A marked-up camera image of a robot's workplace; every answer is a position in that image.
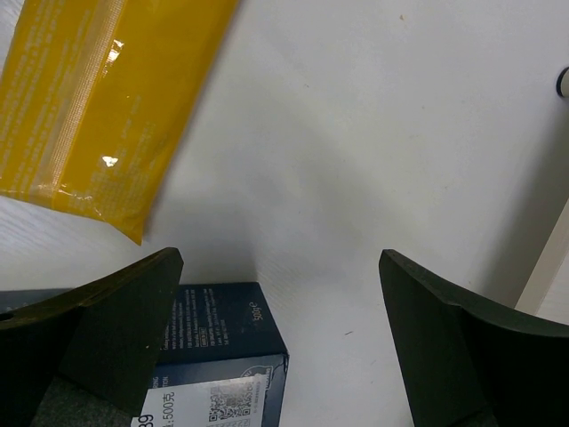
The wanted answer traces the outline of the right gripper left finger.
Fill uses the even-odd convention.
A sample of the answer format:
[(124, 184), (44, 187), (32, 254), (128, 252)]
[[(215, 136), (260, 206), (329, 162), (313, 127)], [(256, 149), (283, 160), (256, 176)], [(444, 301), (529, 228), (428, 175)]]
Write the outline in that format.
[(74, 289), (1, 293), (1, 424), (128, 426), (141, 414), (183, 260), (167, 247)]

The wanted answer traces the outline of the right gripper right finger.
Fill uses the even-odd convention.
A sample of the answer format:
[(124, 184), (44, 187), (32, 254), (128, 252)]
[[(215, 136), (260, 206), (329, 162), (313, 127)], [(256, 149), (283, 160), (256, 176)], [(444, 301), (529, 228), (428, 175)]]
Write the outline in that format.
[(566, 426), (568, 327), (457, 286), (396, 250), (383, 301), (417, 426)]

